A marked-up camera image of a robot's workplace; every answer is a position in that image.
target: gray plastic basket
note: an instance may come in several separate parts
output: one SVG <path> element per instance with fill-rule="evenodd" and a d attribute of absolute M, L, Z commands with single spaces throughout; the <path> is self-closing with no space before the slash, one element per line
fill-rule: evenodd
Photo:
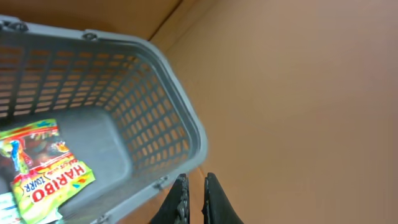
<path fill-rule="evenodd" d="M 60 207 L 67 223 L 115 223 L 204 161 L 203 126 L 148 41 L 0 21 L 0 128 L 55 118 L 96 176 Z"/>

